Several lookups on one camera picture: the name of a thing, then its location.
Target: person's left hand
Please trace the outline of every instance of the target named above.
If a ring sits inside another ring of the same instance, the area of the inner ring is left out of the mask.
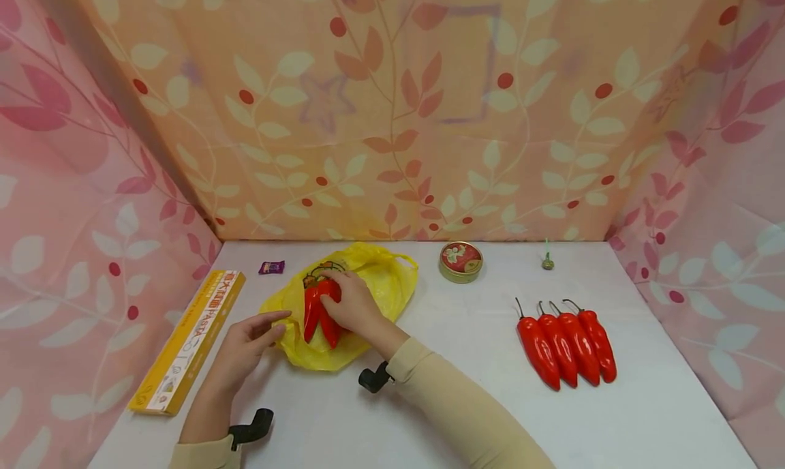
[[[234,397],[246,377],[259,365],[264,350],[283,336],[286,326],[272,324],[291,314],[290,310],[278,310],[232,324],[202,387]]]

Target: black plastic clip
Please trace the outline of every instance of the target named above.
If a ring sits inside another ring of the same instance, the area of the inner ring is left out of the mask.
[[[363,370],[360,373],[360,379],[358,379],[360,385],[365,387],[370,393],[377,393],[378,391],[381,391],[382,387],[387,383],[388,380],[395,380],[393,377],[390,377],[386,369],[387,362],[382,361],[381,364],[379,364],[377,367],[376,372],[371,369]]]
[[[234,425],[229,427],[229,434],[234,435],[232,452],[237,450],[237,445],[256,442],[267,436],[273,424],[273,411],[267,408],[257,409],[253,421],[249,425]]]

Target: plastic bag handle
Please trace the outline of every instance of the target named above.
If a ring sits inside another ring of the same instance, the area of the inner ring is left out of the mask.
[[[403,259],[403,261],[408,262],[409,264],[412,265],[412,268],[415,271],[417,271],[420,268],[419,264],[417,264],[417,262],[414,261],[414,259],[410,258],[409,256],[397,255],[397,254],[394,254],[394,253],[392,254],[392,256],[393,256],[393,258],[401,258],[401,259]]]

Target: fabric wall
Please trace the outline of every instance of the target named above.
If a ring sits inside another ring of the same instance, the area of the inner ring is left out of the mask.
[[[0,228],[0,468],[86,468],[220,243],[34,0],[0,0]]]
[[[604,236],[727,0],[77,1],[219,236],[494,241]]]
[[[610,242],[763,469],[785,468],[785,0],[724,0]]]

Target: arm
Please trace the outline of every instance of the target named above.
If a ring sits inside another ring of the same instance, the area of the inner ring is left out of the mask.
[[[272,327],[272,323],[289,314],[259,314],[229,328],[185,418],[170,469],[241,467],[241,452],[232,451],[234,440],[228,434],[232,402],[267,347],[283,335],[284,326]]]
[[[553,469],[547,455],[499,402],[382,317],[356,274],[339,275],[330,273],[341,285],[341,302],[322,295],[331,317],[362,336],[389,362],[387,372],[401,395],[422,409],[472,469]]]

